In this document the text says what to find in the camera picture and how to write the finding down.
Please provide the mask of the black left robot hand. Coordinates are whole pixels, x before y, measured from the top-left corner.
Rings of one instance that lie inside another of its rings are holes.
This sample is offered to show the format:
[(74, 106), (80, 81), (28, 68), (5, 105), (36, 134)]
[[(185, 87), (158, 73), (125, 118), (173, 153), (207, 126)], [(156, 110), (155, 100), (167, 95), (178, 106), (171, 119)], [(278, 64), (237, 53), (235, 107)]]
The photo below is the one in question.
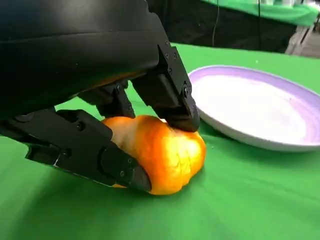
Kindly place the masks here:
[(200, 125), (176, 47), (145, 0), (3, 0), (0, 3), (0, 134), (26, 158), (103, 185), (150, 191), (151, 175), (84, 110), (56, 110), (79, 97), (104, 117), (134, 117), (131, 81), (172, 127)]

